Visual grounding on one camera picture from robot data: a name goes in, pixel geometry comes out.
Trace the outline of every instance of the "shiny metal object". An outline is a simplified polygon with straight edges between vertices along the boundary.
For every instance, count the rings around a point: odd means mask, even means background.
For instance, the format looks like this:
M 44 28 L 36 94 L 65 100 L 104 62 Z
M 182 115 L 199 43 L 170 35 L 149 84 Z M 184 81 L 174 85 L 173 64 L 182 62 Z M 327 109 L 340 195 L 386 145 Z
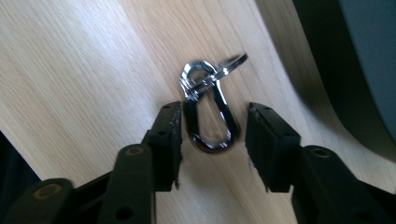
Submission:
M 236 123 L 221 91 L 219 80 L 230 74 L 247 58 L 248 56 L 243 54 L 215 65 L 207 61 L 194 61 L 184 66 L 180 78 L 180 85 L 186 97 L 185 107 L 188 129 L 196 146 L 204 152 L 216 153 L 224 151 L 232 145 L 235 137 L 238 135 Z M 207 143 L 200 135 L 198 125 L 197 104 L 199 100 L 210 91 L 213 92 L 214 101 L 227 127 L 225 140 L 219 144 Z

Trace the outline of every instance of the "wooden surface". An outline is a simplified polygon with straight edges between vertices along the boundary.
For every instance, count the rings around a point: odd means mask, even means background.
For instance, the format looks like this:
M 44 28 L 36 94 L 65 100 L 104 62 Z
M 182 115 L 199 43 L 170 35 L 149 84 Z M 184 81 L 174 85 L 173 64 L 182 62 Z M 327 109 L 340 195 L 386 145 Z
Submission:
M 158 223 L 294 223 L 289 194 L 265 193 L 244 145 L 248 102 L 271 106 L 302 145 L 336 151 L 361 180 L 394 192 L 395 163 L 334 115 L 290 0 L 0 3 L 0 129 L 42 178 L 80 186 L 140 143 L 160 107 L 183 100 L 186 62 L 249 59 L 222 88 L 242 134 L 221 155 L 186 133 L 180 190 L 157 194 Z M 206 99 L 201 122 L 222 135 Z

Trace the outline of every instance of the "silver carabiner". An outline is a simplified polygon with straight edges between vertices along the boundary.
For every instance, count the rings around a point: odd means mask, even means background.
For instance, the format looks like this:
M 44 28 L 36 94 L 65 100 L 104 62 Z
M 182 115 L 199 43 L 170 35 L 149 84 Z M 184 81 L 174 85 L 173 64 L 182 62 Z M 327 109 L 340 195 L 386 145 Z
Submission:
M 186 119 L 190 136 L 195 145 L 202 151 L 207 153 L 217 153 L 229 148 L 236 136 L 238 129 L 233 119 L 230 108 L 227 105 L 225 97 L 221 91 L 219 80 L 230 74 L 236 67 L 242 64 L 248 56 L 246 54 L 232 57 L 231 59 L 212 65 L 206 61 L 195 61 L 187 63 L 184 66 L 183 73 L 180 78 L 180 85 L 183 88 L 186 103 Z M 197 78 L 192 78 L 194 72 L 202 74 Z M 219 144 L 207 143 L 200 135 L 198 125 L 197 104 L 209 90 L 213 91 L 214 101 L 219 108 L 220 115 L 227 127 L 226 139 Z

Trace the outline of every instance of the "carabiner gate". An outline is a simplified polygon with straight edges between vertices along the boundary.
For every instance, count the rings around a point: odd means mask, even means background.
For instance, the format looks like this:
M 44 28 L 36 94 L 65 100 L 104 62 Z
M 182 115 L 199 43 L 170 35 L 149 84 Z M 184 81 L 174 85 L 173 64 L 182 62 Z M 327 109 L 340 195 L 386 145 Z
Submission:
M 195 61 L 187 63 L 184 66 L 184 70 L 180 78 L 180 85 L 183 88 L 186 97 L 185 109 L 187 125 L 195 145 L 204 152 L 217 153 L 224 151 L 233 144 L 236 136 L 238 135 L 236 123 L 233 119 L 230 108 L 227 105 L 225 97 L 221 92 L 219 80 L 230 74 L 247 58 L 248 56 L 244 54 L 232 57 L 230 60 L 216 65 L 212 65 L 206 61 Z M 197 71 L 203 72 L 203 74 L 196 79 L 191 78 L 191 74 Z M 219 144 L 207 143 L 200 135 L 198 125 L 197 104 L 209 89 L 212 89 L 213 91 L 214 101 L 218 106 L 220 115 L 227 127 L 226 139 Z

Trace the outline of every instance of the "keychain clip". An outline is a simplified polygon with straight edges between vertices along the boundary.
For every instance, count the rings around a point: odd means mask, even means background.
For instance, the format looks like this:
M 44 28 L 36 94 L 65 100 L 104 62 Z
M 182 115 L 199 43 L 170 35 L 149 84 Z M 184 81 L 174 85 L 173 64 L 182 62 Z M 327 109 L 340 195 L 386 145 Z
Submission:
M 246 54 L 232 57 L 231 59 L 212 65 L 206 61 L 195 61 L 184 66 L 180 78 L 180 85 L 186 97 L 186 119 L 189 133 L 198 148 L 207 153 L 217 153 L 229 148 L 236 136 L 238 129 L 233 119 L 230 108 L 221 91 L 219 80 L 230 74 L 236 67 L 242 64 L 248 56 Z M 201 72 L 201 75 L 192 78 L 192 74 Z M 214 101 L 219 108 L 220 115 L 227 127 L 226 139 L 219 144 L 207 143 L 200 135 L 198 125 L 197 104 L 209 90 L 213 91 Z

